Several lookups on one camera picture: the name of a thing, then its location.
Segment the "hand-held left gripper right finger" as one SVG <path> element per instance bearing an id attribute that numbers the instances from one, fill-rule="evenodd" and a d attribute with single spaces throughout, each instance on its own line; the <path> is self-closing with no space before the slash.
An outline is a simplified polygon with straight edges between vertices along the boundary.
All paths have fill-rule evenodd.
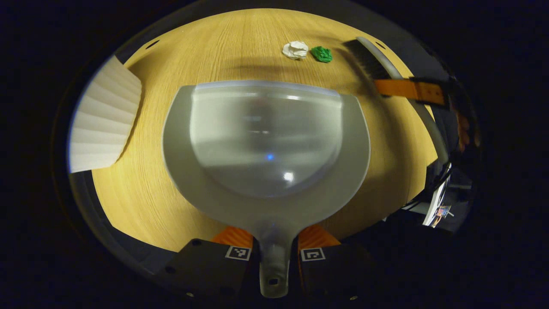
<path id="1" fill-rule="evenodd" d="M 296 238 L 296 295 L 304 301 L 365 301 L 378 296 L 380 274 L 361 245 L 342 243 L 318 224 Z"/>

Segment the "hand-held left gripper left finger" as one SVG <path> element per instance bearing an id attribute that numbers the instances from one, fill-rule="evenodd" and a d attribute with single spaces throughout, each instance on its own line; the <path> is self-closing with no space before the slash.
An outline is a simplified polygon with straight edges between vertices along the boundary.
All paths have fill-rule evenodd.
<path id="1" fill-rule="evenodd" d="M 192 239 L 157 272 L 170 291 L 196 302 L 236 302 L 253 261 L 253 236 L 226 227 L 212 240 Z"/>

